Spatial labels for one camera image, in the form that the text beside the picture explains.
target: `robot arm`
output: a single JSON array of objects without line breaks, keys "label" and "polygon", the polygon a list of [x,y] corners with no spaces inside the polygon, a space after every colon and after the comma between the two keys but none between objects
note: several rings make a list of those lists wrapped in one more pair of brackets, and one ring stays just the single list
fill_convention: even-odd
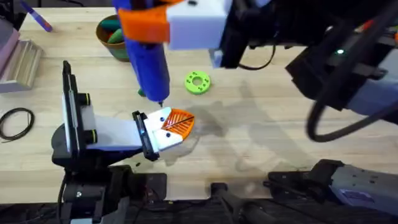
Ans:
[{"label": "robot arm", "polygon": [[[286,69],[296,87],[316,100],[307,123],[314,141],[332,141],[381,118],[398,123],[393,113],[398,101],[391,97],[396,95],[396,73],[394,68],[381,67],[391,64],[388,61],[395,55],[396,42],[385,34],[385,27],[396,19],[394,1],[135,0],[128,6],[123,2],[115,0],[115,6],[126,43],[166,42],[172,50],[209,49],[215,67],[244,68],[239,62],[247,46],[307,46]],[[369,30],[355,31],[373,18]],[[151,49],[146,54],[128,45],[142,89],[150,100],[163,102],[169,95],[163,51],[152,57]],[[138,69],[144,64],[162,72]],[[380,103],[380,97],[389,100]],[[317,124],[326,106],[372,116],[319,135]]]}]

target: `wooden tabletop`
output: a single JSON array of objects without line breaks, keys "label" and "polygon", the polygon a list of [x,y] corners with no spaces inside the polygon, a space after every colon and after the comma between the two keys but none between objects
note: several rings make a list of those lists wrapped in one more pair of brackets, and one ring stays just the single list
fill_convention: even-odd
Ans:
[{"label": "wooden tabletop", "polygon": [[[132,111],[145,113],[159,106],[137,94],[139,88],[130,63],[118,62],[95,36],[97,23],[114,14],[113,8],[38,9],[54,28],[47,33],[30,15],[21,39],[32,39],[44,49],[32,91],[0,95],[0,114],[26,107],[36,115],[32,131],[20,140],[0,143],[0,203],[56,201],[63,170],[52,164],[50,140],[62,124],[62,60],[68,60],[78,87],[91,95],[98,115],[131,119]],[[284,67],[301,48],[278,48],[272,65],[258,72],[212,69],[207,51],[166,51],[171,77],[165,106],[196,116],[190,137],[156,162],[143,156],[126,159],[138,172],[165,172],[167,198],[207,198],[212,182],[227,182],[240,196],[269,197],[261,182],[273,170],[309,170],[320,159],[338,159],[365,169],[398,174],[397,130],[380,121],[346,138],[314,143],[308,140],[305,120],[312,101],[290,81]],[[268,48],[246,52],[243,62],[261,65]],[[212,87],[191,95],[184,76],[201,70]],[[328,110],[322,132],[347,125],[360,116]],[[12,134],[26,125],[26,115],[6,122]]]}]

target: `green 3d printed gear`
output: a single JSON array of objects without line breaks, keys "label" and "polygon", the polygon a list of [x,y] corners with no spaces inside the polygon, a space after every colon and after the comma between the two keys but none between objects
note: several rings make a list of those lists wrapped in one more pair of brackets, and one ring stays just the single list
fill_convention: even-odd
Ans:
[{"label": "green 3d printed gear", "polygon": [[184,83],[187,90],[195,95],[206,93],[211,85],[210,77],[205,72],[201,71],[189,73],[185,77]]}]

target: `black cable bundle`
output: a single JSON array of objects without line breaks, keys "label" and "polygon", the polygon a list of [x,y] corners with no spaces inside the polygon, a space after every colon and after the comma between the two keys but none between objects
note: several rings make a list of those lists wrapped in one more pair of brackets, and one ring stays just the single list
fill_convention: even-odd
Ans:
[{"label": "black cable bundle", "polygon": [[[26,112],[26,113],[28,113],[28,115],[30,115],[30,120],[28,117],[28,125],[20,133],[14,135],[14,136],[6,136],[2,131],[2,126],[8,117],[10,117],[14,113],[18,113],[18,112]],[[5,113],[0,118],[0,138],[6,140],[7,142],[11,142],[11,141],[20,139],[20,138],[24,137],[32,129],[34,123],[35,123],[35,115],[33,114],[33,112],[31,110],[28,110],[26,108],[14,108],[14,109],[8,111],[7,113]]]}]

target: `orange bracket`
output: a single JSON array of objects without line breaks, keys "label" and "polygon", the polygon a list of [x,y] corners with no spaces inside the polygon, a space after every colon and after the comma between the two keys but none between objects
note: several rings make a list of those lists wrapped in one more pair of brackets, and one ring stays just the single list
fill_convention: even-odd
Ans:
[{"label": "orange bracket", "polygon": [[166,10],[182,1],[162,0],[166,4],[145,10],[119,9],[124,36],[145,43],[170,42],[170,24],[167,21]]}]

